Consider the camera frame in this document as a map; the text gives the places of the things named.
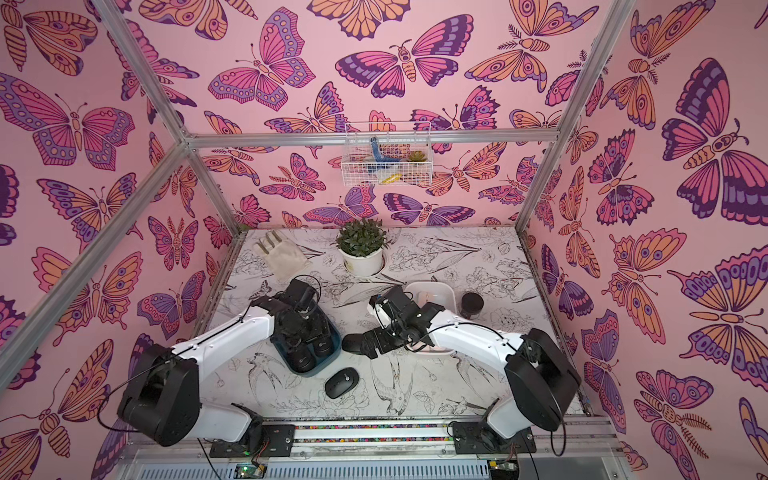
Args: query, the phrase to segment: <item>table surface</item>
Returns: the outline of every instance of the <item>table surface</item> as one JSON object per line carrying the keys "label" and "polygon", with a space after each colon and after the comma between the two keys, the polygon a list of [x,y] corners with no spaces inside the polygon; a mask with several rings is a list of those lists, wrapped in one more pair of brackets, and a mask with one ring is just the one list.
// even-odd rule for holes
{"label": "table surface", "polygon": [[[485,307],[474,321],[506,332],[532,327],[554,338],[531,268],[512,227],[389,229],[386,265],[370,280],[351,276],[334,240],[338,230],[278,230],[293,240],[312,265],[301,273],[323,285],[320,307],[342,336],[378,326],[366,312],[368,298],[394,285],[436,280],[447,283],[457,301],[465,292],[482,295]],[[237,258],[210,327],[231,319],[252,295],[284,290],[252,248],[263,230],[251,230]],[[360,376],[352,392],[326,396],[325,381],[351,366]],[[370,360],[341,352],[314,377],[285,367],[274,346],[260,342],[202,381],[201,397],[211,402],[241,403],[273,419],[410,419],[478,415],[510,393],[502,372],[460,353],[424,356],[404,349]],[[577,400],[568,413],[580,413]]]}

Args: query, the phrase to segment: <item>white plastic container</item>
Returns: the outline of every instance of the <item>white plastic container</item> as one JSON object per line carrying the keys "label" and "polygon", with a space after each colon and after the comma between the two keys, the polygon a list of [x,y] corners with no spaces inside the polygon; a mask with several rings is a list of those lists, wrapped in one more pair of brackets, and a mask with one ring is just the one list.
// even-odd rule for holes
{"label": "white plastic container", "polygon": [[346,271],[354,276],[373,276],[384,267],[384,248],[379,248],[367,257],[355,257],[339,249]]}
{"label": "white plastic container", "polygon": [[[406,285],[402,289],[404,292],[410,292],[413,295],[413,301],[421,307],[427,302],[437,303],[443,305],[446,310],[451,310],[458,314],[458,308],[456,306],[456,295],[453,293],[453,288],[450,285],[443,282],[413,282]],[[412,347],[412,349],[418,349],[422,346],[422,343],[418,343]],[[448,355],[453,352],[452,349],[441,349],[427,345],[424,350],[417,352],[419,355],[437,356]]]}

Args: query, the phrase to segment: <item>computer mouse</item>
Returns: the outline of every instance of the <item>computer mouse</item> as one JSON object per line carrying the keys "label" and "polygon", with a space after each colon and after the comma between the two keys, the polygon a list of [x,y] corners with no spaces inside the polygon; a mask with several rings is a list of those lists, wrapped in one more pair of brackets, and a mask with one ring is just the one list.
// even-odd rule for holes
{"label": "computer mouse", "polygon": [[336,372],[326,381],[326,395],[331,399],[338,399],[340,396],[354,389],[360,375],[352,367],[348,367]]}

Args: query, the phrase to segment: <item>white wire basket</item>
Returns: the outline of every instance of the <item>white wire basket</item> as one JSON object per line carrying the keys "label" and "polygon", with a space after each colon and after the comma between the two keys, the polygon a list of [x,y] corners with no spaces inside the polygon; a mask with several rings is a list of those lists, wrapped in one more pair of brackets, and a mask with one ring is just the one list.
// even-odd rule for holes
{"label": "white wire basket", "polygon": [[[349,131],[349,126],[360,124],[368,127],[376,122],[347,122],[345,126],[344,152],[341,160],[341,174],[344,185],[416,185],[428,187],[432,184],[432,169],[435,160],[432,152],[432,126],[429,122],[390,121],[392,124],[426,124],[425,130],[393,132]],[[376,138],[382,157],[397,161],[376,161],[371,142]],[[414,152],[421,152],[424,161],[410,161]]]}

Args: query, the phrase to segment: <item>potted plant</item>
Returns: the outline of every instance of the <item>potted plant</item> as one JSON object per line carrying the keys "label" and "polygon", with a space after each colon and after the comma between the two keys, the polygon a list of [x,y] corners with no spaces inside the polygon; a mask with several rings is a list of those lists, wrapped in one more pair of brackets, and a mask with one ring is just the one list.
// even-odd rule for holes
{"label": "potted plant", "polygon": [[381,220],[353,220],[339,232],[336,245],[347,271],[355,276],[372,276],[384,266],[386,232]]}

